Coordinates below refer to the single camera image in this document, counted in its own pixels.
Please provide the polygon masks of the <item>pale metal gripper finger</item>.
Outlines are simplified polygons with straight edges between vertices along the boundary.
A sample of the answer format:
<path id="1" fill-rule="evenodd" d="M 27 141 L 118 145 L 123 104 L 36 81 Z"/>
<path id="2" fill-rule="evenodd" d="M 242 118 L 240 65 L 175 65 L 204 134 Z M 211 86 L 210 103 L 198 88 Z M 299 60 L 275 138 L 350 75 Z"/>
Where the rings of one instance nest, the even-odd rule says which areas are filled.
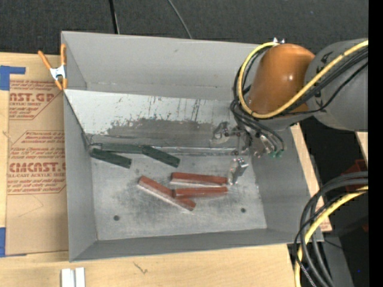
<path id="1" fill-rule="evenodd" d="M 212 146 L 224 145 L 240 138 L 240 131 L 228 121 L 221 122 L 212 134 Z"/>
<path id="2" fill-rule="evenodd" d="M 248 166 L 248 162 L 243 157 L 233 158 L 228 173 L 228 184 L 235 185 L 238 182 L 238 178 L 244 174 Z"/>

